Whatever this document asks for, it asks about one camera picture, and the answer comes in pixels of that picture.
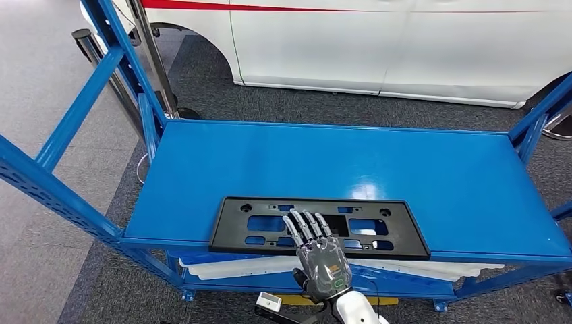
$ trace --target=car door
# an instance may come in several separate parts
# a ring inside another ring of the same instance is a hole
[[[517,105],[572,70],[571,4],[418,0],[381,94]]]
[[[231,0],[245,84],[377,95],[414,0]]]

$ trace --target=blue shelf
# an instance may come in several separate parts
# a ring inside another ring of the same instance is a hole
[[[170,121],[124,236],[205,250],[226,196],[405,200],[439,260],[572,261],[504,133]]]
[[[456,298],[453,292],[453,284],[449,281],[428,279],[357,265],[352,265],[351,270],[353,273],[353,288],[368,296],[377,295],[375,285],[371,282],[374,281],[379,289],[379,296],[382,297]],[[282,294],[299,294],[302,292],[290,272],[200,280],[197,276],[190,275],[185,268],[183,282],[187,289],[192,290],[266,291]]]

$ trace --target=gray robotic glove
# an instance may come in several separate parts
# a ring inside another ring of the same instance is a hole
[[[348,291],[351,287],[351,269],[342,251],[343,246],[332,235],[324,217],[315,213],[314,218],[308,211],[301,214],[295,209],[290,209],[290,213],[302,232],[298,232],[289,216],[283,217],[304,268],[303,271],[298,268],[293,270],[298,284],[315,304]]]

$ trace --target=white car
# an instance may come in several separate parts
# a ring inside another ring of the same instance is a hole
[[[127,3],[113,2],[132,32]],[[142,4],[152,26],[208,39],[244,86],[520,108],[572,71],[572,0]]]

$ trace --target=robot finger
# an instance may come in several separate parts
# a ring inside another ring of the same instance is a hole
[[[299,248],[300,246],[303,246],[304,241],[302,240],[302,237],[300,237],[300,233],[298,233],[298,231],[296,230],[294,223],[292,223],[292,221],[290,220],[290,217],[288,217],[287,215],[282,216],[282,220],[284,221],[284,223],[286,223],[286,227],[288,227],[288,230],[292,234],[292,239],[294,240],[294,244],[296,244],[296,247]]]
[[[316,219],[314,218],[314,216],[312,216],[312,214],[309,211],[302,211],[302,213],[306,216],[306,218],[310,222],[310,227],[314,230],[314,234],[316,234],[316,236],[318,237],[323,236],[324,234],[322,234],[322,230],[320,229],[318,223],[316,223]]]
[[[312,234],[312,231],[310,231],[310,228],[308,227],[308,225],[306,225],[306,222],[304,221],[302,215],[300,215],[300,213],[298,213],[298,211],[295,210],[294,208],[290,209],[290,213],[292,213],[292,215],[294,215],[294,218],[296,218],[296,221],[298,222],[298,225],[302,230],[304,238],[307,239],[308,241],[313,239],[314,234]]]
[[[322,230],[324,230],[324,234],[326,235],[326,237],[332,236],[330,225],[328,225],[328,223],[324,219],[324,216],[322,216],[322,214],[320,213],[316,213],[315,216],[318,219],[318,222],[320,222],[320,225],[322,226]]]

